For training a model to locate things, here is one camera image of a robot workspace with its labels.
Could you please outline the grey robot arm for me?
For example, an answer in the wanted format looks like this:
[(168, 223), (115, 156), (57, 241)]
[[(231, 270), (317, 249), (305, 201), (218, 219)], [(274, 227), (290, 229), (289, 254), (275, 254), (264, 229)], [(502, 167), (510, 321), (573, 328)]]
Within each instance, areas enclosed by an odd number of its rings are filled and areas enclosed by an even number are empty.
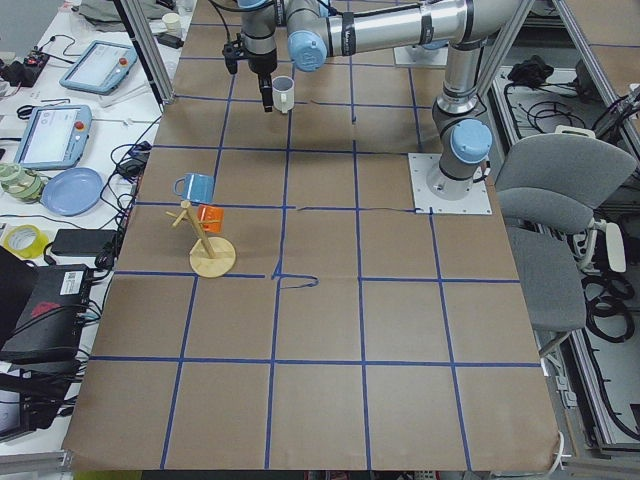
[(329, 57), (435, 41), (448, 44), (445, 79), (432, 116), (445, 153), (453, 126), (476, 109), (478, 72), (486, 39), (506, 21), (509, 7), (488, 1), (420, 1), (363, 12), (340, 12), (323, 1), (241, 1), (242, 28), (222, 49), (227, 69), (236, 73), (241, 60), (258, 77), (265, 111), (274, 106), (277, 67), (275, 31), (288, 35), (288, 52), (294, 66), (314, 72)]

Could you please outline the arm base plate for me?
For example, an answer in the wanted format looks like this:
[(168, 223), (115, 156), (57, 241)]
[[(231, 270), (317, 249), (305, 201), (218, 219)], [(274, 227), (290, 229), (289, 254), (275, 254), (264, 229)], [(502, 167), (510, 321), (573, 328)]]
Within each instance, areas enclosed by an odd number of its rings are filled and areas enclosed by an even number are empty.
[(482, 169), (467, 180), (452, 180), (440, 171), (440, 154), (409, 153), (414, 209), (423, 214), (491, 215)]
[(395, 47), (393, 52), (397, 66), (444, 69), (448, 47), (429, 50), (422, 46), (403, 46)]

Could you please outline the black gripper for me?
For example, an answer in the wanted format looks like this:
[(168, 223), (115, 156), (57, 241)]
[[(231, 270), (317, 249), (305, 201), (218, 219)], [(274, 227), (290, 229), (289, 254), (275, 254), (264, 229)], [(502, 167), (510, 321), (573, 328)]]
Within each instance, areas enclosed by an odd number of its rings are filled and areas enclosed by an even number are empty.
[(250, 70), (258, 75), (258, 86), (261, 101), (265, 112), (273, 111), (273, 87), (271, 74), (277, 68), (277, 50), (272, 49), (267, 53), (255, 53), (247, 50), (247, 61)]

